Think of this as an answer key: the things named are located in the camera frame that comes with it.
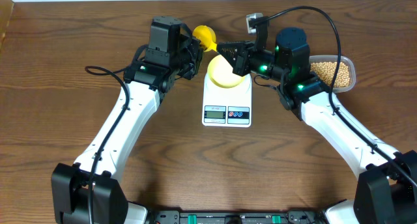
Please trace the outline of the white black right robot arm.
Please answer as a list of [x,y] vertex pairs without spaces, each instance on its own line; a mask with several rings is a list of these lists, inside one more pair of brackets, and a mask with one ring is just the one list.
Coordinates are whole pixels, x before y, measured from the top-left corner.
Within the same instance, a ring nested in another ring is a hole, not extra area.
[[265,48],[267,31],[254,41],[224,42],[215,50],[239,76],[250,72],[279,81],[276,90],[287,110],[318,131],[347,162],[357,178],[352,201],[328,207],[327,223],[415,223],[416,151],[401,153],[373,135],[342,105],[333,90],[310,70],[309,45],[302,29],[276,35]]

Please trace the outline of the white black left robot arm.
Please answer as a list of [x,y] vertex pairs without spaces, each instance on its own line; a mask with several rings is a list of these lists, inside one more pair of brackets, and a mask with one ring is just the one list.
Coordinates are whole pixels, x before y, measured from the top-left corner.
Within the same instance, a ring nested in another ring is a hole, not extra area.
[[152,19],[149,43],[117,71],[86,66],[121,85],[118,100],[91,144],[72,165],[59,163],[51,175],[57,223],[147,223],[149,211],[127,200],[121,188],[128,157],[147,121],[177,78],[192,79],[203,49],[188,26],[171,16]]

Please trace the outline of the yellow plastic scoop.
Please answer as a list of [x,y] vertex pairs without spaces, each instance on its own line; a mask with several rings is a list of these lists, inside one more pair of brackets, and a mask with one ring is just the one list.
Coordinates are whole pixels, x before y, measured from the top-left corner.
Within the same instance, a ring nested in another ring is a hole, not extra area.
[[206,25],[199,25],[193,30],[192,35],[199,40],[199,47],[203,50],[202,57],[204,57],[206,52],[218,51],[216,33],[211,27]]

